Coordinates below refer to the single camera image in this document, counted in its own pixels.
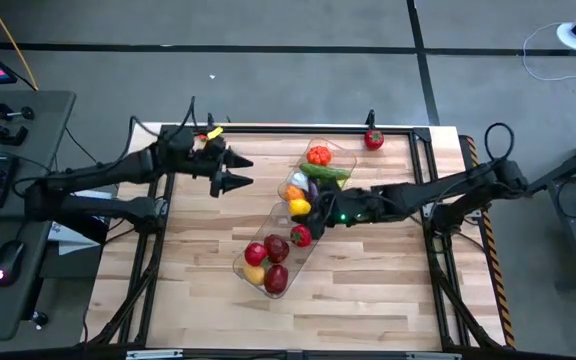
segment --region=desk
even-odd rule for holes
[[[13,109],[30,106],[34,109],[35,120],[14,120],[11,127],[20,124],[26,126],[30,133],[26,141],[19,147],[2,146],[0,151],[21,155],[51,167],[59,147],[61,136],[70,116],[75,101],[72,92],[64,91],[0,91],[0,102]],[[16,178],[41,176],[46,170],[21,160]],[[23,217],[23,201],[10,192],[4,208],[0,209],[0,247],[3,243],[13,240],[21,226]],[[26,244],[22,260],[22,272],[17,281],[9,287],[0,287],[0,340],[12,338],[19,326],[19,321],[26,315],[27,306],[31,305],[32,293],[36,285],[39,265],[44,253],[44,247],[49,223],[29,223],[24,229],[20,240]]]
[[[151,127],[158,129],[157,124]],[[358,164],[347,186],[368,187],[414,181],[408,138],[388,135],[381,150],[368,152],[361,136],[341,135],[344,128],[339,127],[330,131],[337,134],[320,135],[250,129],[257,133],[224,136],[236,152],[254,161],[252,168],[233,170],[254,178],[254,184],[213,199],[206,179],[176,176],[147,346],[439,350],[423,234],[410,220],[327,229],[279,300],[269,300],[232,272],[235,257],[281,201],[277,186],[309,139],[320,136],[353,151]],[[439,176],[463,171],[456,129],[432,127],[430,135]],[[131,150],[152,140],[137,129]],[[119,197],[143,196],[146,189],[124,184]],[[463,231],[481,241],[477,227],[465,225]],[[136,240],[137,235],[127,235],[104,249],[87,317],[91,336],[126,295]],[[464,302],[491,337],[505,344],[486,255],[466,240],[454,237],[453,242]],[[452,306],[446,308],[456,339]],[[139,319],[139,307],[135,316]]]

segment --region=computer mouse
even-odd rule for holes
[[[11,240],[0,247],[0,286],[10,286],[17,281],[21,272],[21,259],[25,244]]]

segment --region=red pepper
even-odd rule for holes
[[[299,247],[310,246],[312,243],[312,235],[310,230],[304,225],[297,225],[290,230],[290,241]]]
[[[325,146],[315,146],[308,151],[306,158],[311,164],[326,166],[332,160],[332,154]]]
[[[366,123],[368,124],[368,131],[364,134],[364,143],[366,144],[366,148],[368,148],[368,150],[377,150],[384,144],[384,134],[375,129],[374,110],[370,110],[368,113]]]

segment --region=white cable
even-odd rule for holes
[[[521,50],[523,51],[523,56],[522,56],[522,62],[524,64],[524,69],[526,69],[526,71],[528,72],[528,74],[530,74],[530,76],[532,76],[533,78],[537,79],[537,80],[541,80],[541,81],[561,81],[561,80],[568,80],[568,79],[575,79],[576,78],[576,74],[575,75],[567,75],[567,76],[562,76],[562,77],[557,77],[557,78],[543,78],[539,75],[535,75],[530,68],[528,68],[528,64],[526,64],[526,45],[528,45],[528,41],[530,41],[530,39],[532,39],[535,35],[537,35],[538,32],[540,32],[541,30],[545,30],[548,29],[550,27],[556,26],[556,25],[561,25],[563,23],[552,23],[550,25],[546,25],[543,27],[540,27],[539,29],[535,30],[534,33],[532,33],[532,35],[528,36],[526,38],[526,40],[524,40],[524,46],[521,48]]]

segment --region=white stand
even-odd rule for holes
[[[576,50],[576,35],[572,33],[573,23],[563,23],[557,27],[557,37],[564,45]]]

